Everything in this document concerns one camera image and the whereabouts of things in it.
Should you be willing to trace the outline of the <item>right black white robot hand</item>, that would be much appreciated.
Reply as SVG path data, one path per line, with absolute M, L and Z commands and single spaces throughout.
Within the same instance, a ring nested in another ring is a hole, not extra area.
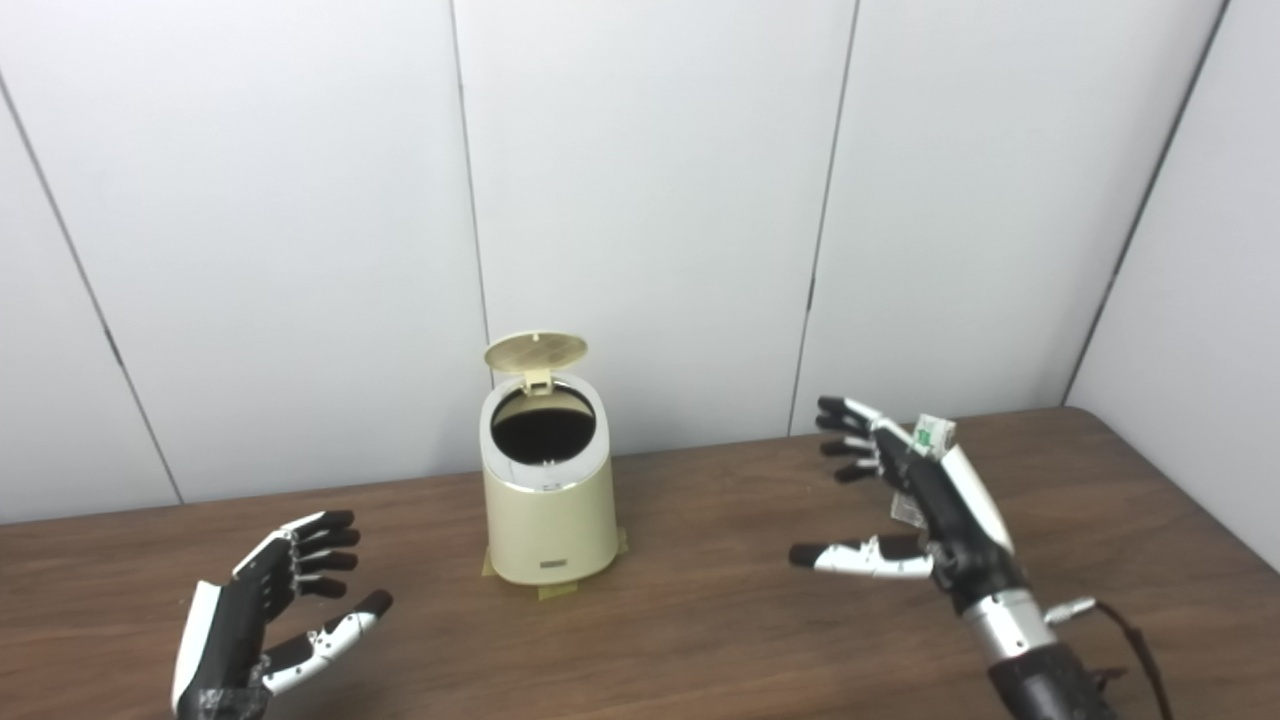
M 796 543 L 788 551 L 791 565 L 861 577 L 929 577 L 957 614 L 989 596 L 1028 588 L 1004 518 L 961 447 L 932 454 L 890 416 L 854 398 L 824 395 L 817 406 L 817 425 L 838 433 L 820 445 L 823 455 L 852 457 L 835 479 L 881 478 L 914 500 L 925 529 L 919 541 L 873 536 Z

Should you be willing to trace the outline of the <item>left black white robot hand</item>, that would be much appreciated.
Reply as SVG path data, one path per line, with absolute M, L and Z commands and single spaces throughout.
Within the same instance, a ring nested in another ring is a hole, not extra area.
M 311 512 L 269 532 L 221 584 L 197 582 L 178 646 L 170 707 L 175 719 L 261 719 L 271 700 L 349 652 L 394 603 L 374 591 L 342 615 L 265 646 L 268 628 L 294 601 L 340 600 L 333 575 L 358 565 L 355 512 Z

